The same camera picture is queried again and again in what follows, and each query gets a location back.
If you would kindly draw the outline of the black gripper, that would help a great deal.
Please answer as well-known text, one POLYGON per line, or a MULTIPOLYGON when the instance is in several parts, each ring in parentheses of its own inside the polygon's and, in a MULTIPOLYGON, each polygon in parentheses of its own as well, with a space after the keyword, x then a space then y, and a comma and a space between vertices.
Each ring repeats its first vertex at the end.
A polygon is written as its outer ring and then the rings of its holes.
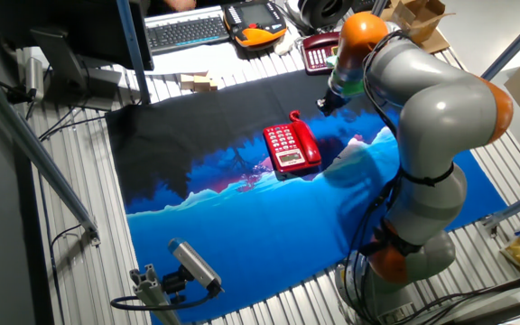
POLYGON ((349 97, 343 97, 335 93, 332 88, 328 88, 325 97, 319 98, 316 104, 321 113, 329 112, 327 116, 334 116, 339 108, 344 107, 349 101, 349 97))

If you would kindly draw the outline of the person's bare hand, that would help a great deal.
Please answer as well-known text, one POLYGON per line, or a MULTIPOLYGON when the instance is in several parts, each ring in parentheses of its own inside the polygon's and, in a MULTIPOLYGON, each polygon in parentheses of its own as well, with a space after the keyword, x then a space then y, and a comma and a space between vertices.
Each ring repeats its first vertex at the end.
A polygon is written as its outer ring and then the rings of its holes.
POLYGON ((185 12, 193 10, 197 6, 196 0, 163 0, 174 12, 185 12))

